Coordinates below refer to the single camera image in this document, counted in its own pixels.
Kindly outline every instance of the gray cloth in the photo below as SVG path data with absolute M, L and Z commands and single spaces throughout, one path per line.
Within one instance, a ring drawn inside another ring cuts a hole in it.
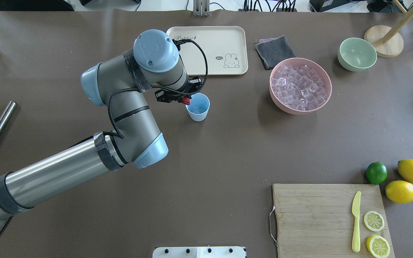
M 285 59 L 295 57 L 285 36 L 274 39 L 260 39 L 259 43 L 254 46 L 267 70 L 274 68 L 275 65 Z

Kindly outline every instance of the light blue cup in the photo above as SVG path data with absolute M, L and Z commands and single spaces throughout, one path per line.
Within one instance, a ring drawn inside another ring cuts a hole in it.
M 205 94 L 195 93 L 192 95 L 190 105 L 186 105 L 190 118 L 195 122 L 200 122 L 206 118 L 210 109 L 210 100 Z

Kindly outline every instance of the black tape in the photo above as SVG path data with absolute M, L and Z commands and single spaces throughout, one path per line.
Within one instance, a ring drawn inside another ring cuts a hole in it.
M 116 117 L 116 118 L 114 119 L 114 122 L 117 123 L 117 122 L 119 122 L 119 121 L 122 120 L 122 119 L 126 119 L 126 118 L 128 118 L 129 116 L 133 116 L 134 114 L 139 113 L 139 112 L 144 111 L 144 110 L 147 110 L 147 109 L 149 109 L 149 106 L 142 106 L 142 107 L 139 107 L 139 108 L 137 108 L 137 109 L 133 109 L 133 110 L 131 110 L 130 112 L 127 112 L 127 113 L 125 113 L 125 114 L 121 114 L 120 116 Z
M 133 56 L 133 49 L 125 51 L 123 57 L 127 64 L 127 69 L 130 72 L 130 75 L 132 76 L 138 90 L 140 92 L 152 90 L 151 85 L 146 80 L 146 77 L 143 75 L 143 72 L 139 68 L 138 62 L 136 62 L 135 57 Z
M 12 172 L 0 176 L 0 208 L 6 213 L 17 215 L 27 212 L 33 207 L 21 206 L 15 201 L 12 195 L 10 195 L 9 190 L 7 189 L 7 186 L 5 184 L 5 179 L 10 173 Z
M 101 162 L 109 171 L 116 171 L 119 168 L 123 168 L 116 158 L 109 152 L 108 144 L 106 143 L 103 133 L 94 134 L 95 150 L 101 159 Z

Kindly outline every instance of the wooden cutting board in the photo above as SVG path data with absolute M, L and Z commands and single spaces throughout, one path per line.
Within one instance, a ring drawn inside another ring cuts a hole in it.
M 361 250 L 355 253 L 351 204 L 357 191 L 361 191 Z M 372 258 L 366 248 L 370 235 L 383 236 L 390 244 L 389 258 L 395 257 L 379 186 L 275 183 L 273 192 L 279 258 Z M 385 220 L 380 232 L 364 225 L 364 214 L 371 210 Z

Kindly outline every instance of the rabbit cartoon print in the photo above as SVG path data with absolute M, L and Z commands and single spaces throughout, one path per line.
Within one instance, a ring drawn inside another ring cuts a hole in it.
M 237 54 L 226 54 L 224 60 L 224 68 L 239 68 L 240 63 L 237 58 Z

